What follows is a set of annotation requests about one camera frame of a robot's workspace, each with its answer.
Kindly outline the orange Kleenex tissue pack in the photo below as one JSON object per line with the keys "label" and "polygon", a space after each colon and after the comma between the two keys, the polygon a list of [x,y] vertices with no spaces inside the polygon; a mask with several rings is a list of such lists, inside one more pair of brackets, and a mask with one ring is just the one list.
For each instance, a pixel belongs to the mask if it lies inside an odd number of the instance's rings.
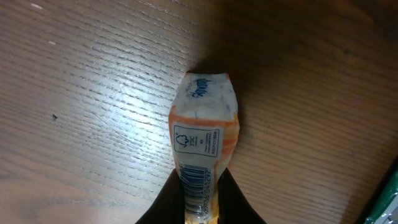
{"label": "orange Kleenex tissue pack", "polygon": [[216,223],[218,180],[239,135],[229,75],[186,73],[170,108],[169,130],[184,191],[185,223]]}

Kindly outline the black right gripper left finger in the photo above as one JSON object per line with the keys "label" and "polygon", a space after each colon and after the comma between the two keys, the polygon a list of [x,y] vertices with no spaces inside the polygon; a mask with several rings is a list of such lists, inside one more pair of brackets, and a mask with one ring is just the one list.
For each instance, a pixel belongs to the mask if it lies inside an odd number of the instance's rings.
{"label": "black right gripper left finger", "polygon": [[136,224],[184,224],[183,189],[174,169],[149,209]]}

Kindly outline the green white 3M glove package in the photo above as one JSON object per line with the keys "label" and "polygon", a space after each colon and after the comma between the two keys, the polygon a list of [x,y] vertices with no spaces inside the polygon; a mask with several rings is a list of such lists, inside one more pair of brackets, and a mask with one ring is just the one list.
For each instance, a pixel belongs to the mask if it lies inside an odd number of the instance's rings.
{"label": "green white 3M glove package", "polygon": [[397,224],[397,158],[384,174],[355,224]]}

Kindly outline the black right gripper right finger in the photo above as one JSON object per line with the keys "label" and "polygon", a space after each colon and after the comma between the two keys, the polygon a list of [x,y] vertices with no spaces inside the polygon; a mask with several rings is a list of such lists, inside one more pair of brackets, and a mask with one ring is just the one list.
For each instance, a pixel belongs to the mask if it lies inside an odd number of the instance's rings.
{"label": "black right gripper right finger", "polygon": [[266,224],[252,208],[229,169],[218,181],[218,224]]}

